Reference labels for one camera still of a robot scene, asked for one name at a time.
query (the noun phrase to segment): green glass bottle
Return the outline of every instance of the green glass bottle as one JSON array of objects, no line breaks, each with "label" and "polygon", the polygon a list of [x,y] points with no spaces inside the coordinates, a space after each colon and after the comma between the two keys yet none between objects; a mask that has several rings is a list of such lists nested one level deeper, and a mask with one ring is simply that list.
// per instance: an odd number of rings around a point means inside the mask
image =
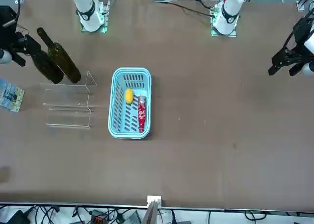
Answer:
[{"label": "green glass bottle", "polygon": [[35,67],[47,79],[49,79],[54,84],[61,82],[63,79],[63,72],[47,53],[41,50],[36,54],[32,54],[31,58],[35,64]]},{"label": "green glass bottle", "polygon": [[37,33],[47,45],[48,54],[64,72],[67,78],[72,83],[79,82],[81,79],[80,72],[64,48],[59,43],[54,43],[42,27],[37,29]]}]

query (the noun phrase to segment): floor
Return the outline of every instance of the floor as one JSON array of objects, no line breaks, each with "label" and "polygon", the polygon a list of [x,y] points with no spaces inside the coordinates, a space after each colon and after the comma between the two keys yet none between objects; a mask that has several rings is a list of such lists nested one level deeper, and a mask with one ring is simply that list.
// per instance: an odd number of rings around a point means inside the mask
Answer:
[{"label": "floor", "polygon": [[[11,206],[5,207],[0,211],[0,223],[6,223],[10,220],[10,218],[18,211],[22,210],[26,212],[31,206]],[[54,224],[73,224],[73,223],[80,223],[79,218],[82,221],[86,221],[88,223],[90,221],[90,215],[83,209],[79,208],[78,213],[79,217],[76,215],[72,217],[73,214],[73,207],[61,207],[60,211],[57,214],[52,215],[52,222]],[[87,208],[88,211],[94,210],[94,208]],[[106,208],[97,208],[100,212],[107,212]],[[126,209],[120,209],[119,213],[123,213]],[[132,209],[126,211],[123,215],[124,219],[126,220],[130,215],[132,215],[135,211],[138,212],[140,220],[143,220],[145,215],[145,210],[142,209]],[[178,211],[175,210],[175,217],[178,224],[252,224],[253,222],[246,219],[243,213],[223,213],[223,212],[211,212],[210,213],[210,220],[209,212],[207,211]],[[30,223],[35,223],[35,216],[36,211],[33,210],[28,218]],[[264,215],[255,215],[255,218],[261,218]],[[40,223],[44,217],[44,213],[39,209],[37,213],[37,223]],[[110,215],[110,219],[113,221],[109,222],[110,224],[115,224],[114,218],[116,217],[115,214]],[[49,220],[47,218],[44,219],[43,224],[48,224]],[[171,210],[160,210],[160,214],[157,217],[157,224],[170,224],[172,223],[172,213]],[[314,218],[311,217],[292,217],[292,216],[280,216],[280,215],[267,215],[265,219],[261,221],[257,221],[257,224],[314,224]]]}]

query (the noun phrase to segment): metal bracket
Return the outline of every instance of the metal bracket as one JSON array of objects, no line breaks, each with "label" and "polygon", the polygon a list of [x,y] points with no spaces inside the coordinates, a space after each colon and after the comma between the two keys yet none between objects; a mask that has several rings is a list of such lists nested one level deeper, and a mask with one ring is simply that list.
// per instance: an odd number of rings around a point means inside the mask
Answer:
[{"label": "metal bracket", "polygon": [[15,4],[19,4],[19,1],[18,0],[15,0],[14,2]]},{"label": "metal bracket", "polygon": [[296,2],[296,7],[298,8],[298,12],[304,12],[304,5],[300,6],[299,1]]},{"label": "metal bracket", "polygon": [[161,196],[147,196],[147,211],[142,224],[156,224],[158,208],[161,208]]},{"label": "metal bracket", "polygon": [[147,207],[154,201],[157,202],[158,208],[161,208],[161,196],[147,196]]}]

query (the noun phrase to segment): bottle neck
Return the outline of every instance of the bottle neck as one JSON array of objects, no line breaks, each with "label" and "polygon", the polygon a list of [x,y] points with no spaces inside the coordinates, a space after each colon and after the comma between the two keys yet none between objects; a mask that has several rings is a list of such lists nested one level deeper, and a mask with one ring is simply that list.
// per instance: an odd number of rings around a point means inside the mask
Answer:
[{"label": "bottle neck", "polygon": [[44,41],[48,48],[52,48],[54,46],[54,42],[51,40],[51,38],[42,27],[37,29],[37,34]]}]

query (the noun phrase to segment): blue book cover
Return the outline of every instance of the blue book cover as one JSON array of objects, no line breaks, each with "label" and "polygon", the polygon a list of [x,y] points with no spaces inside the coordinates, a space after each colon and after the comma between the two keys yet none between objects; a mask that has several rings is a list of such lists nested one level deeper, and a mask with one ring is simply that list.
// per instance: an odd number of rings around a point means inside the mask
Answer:
[{"label": "blue book cover", "polygon": [[0,79],[0,106],[12,112],[19,112],[24,90]]}]

